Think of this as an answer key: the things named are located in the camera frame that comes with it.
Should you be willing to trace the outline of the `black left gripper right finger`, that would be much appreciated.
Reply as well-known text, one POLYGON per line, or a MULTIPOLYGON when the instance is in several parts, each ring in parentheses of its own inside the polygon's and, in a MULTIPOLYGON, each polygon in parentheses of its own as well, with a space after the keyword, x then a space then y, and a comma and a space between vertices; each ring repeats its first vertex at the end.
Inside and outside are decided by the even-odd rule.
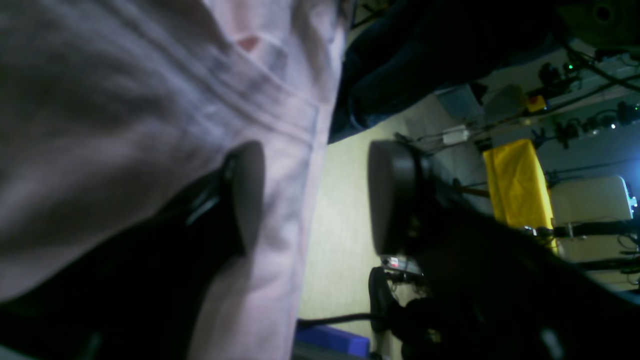
POLYGON ((375 251, 414 260, 430 291, 397 326, 410 359, 639 358, 637 295, 478 212, 420 149, 373 141, 368 193, 375 251))

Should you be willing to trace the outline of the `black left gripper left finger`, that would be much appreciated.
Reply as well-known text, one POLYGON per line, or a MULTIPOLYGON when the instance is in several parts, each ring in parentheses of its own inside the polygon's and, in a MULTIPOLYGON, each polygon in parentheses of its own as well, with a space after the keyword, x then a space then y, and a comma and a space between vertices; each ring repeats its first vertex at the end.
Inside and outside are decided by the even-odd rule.
POLYGON ((26 294, 1 305, 1 346, 28 360, 184 360, 219 270, 255 246, 258 141, 26 294))

